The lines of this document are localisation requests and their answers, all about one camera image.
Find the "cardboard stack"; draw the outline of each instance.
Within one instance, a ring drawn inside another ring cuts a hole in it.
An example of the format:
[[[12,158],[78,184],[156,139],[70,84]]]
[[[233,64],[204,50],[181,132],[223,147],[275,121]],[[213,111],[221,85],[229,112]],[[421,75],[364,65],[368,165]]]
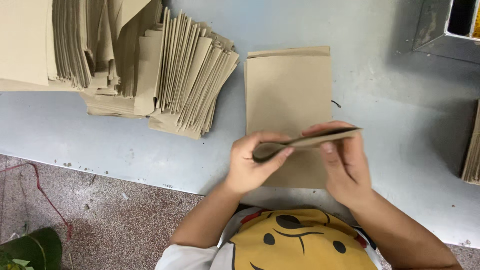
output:
[[[278,131],[295,138],[313,124],[330,121],[330,47],[249,52],[244,63],[247,130]],[[266,186],[324,188],[318,152],[295,151]]]
[[[161,0],[27,1],[0,10],[1,91],[75,91],[88,114],[150,116],[150,128],[195,139],[209,131],[239,63],[233,41]]]
[[[159,37],[148,30],[140,40],[139,77],[140,70],[147,72],[139,80],[134,113],[150,115],[152,129],[198,139],[212,126],[217,95],[237,67],[239,55],[233,41],[206,23],[182,12],[172,19],[167,8],[160,59],[151,62],[149,55],[157,56],[152,53],[156,42],[149,40],[155,38]]]
[[[79,91],[91,86],[106,6],[106,0],[30,0],[2,6],[0,33],[8,42],[0,44],[1,89]]]
[[[477,101],[477,115],[463,167],[462,180],[471,184],[480,184],[480,99]]]

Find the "white sleeve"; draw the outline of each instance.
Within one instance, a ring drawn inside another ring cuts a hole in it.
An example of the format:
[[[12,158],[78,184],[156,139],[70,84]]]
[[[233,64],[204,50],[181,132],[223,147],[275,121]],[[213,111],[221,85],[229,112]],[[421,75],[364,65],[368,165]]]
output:
[[[197,248],[171,245],[163,252],[155,270],[209,270],[217,252],[216,246]]]

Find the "finger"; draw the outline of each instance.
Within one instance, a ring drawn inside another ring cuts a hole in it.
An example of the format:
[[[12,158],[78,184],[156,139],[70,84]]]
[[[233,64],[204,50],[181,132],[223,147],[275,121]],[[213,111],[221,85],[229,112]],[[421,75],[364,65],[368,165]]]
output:
[[[302,131],[302,135],[308,136],[326,129],[339,128],[339,127],[354,127],[354,125],[349,124],[347,122],[343,122],[343,121],[331,121],[331,122],[326,122],[321,124],[315,124],[307,129],[304,129]]]
[[[308,136],[326,129],[339,127],[354,127],[354,125],[344,121],[331,121],[328,123],[313,125],[304,130],[302,135]],[[344,163],[348,165],[356,165],[364,162],[363,139],[360,132],[356,132],[352,137],[344,138],[339,141],[341,142],[340,145],[342,147],[338,150],[338,152],[343,158]]]
[[[295,148],[287,147],[280,151],[276,156],[274,156],[271,160],[261,165],[262,170],[264,170],[265,174],[270,176],[273,174],[278,168],[282,167],[282,165],[287,160],[288,156],[290,156]]]
[[[340,182],[352,180],[345,171],[343,161],[334,143],[326,142],[320,145],[320,156],[330,180]]]
[[[248,139],[245,142],[245,150],[252,152],[257,145],[264,142],[281,142],[288,141],[291,138],[280,132],[271,132],[271,131],[256,131],[248,136]]]

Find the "speckled floor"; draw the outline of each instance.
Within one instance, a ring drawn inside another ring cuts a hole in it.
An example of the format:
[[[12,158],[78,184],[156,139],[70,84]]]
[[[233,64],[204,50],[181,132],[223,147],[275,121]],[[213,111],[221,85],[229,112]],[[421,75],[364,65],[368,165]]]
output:
[[[0,155],[0,170],[29,162]],[[154,269],[168,239],[202,196],[34,162],[52,203],[36,188],[31,166],[0,173],[0,243],[53,227],[63,243],[62,270]],[[480,250],[450,245],[465,270],[480,270]],[[391,269],[387,263],[384,269]]]

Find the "hand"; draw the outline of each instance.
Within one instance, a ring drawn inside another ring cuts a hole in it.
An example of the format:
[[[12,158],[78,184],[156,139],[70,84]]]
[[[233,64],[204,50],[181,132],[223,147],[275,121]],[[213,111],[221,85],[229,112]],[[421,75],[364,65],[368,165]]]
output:
[[[339,127],[353,125],[342,121],[317,124],[304,130],[302,135]],[[326,189],[335,200],[352,209],[374,197],[360,132],[350,138],[323,143],[319,151],[328,174]]]
[[[253,150],[262,142],[287,140],[290,140],[287,135],[261,131],[235,141],[230,152],[230,172],[225,180],[225,185],[242,195],[260,187],[273,172],[283,165],[287,157],[293,153],[294,148],[283,149],[265,163],[253,161]]]

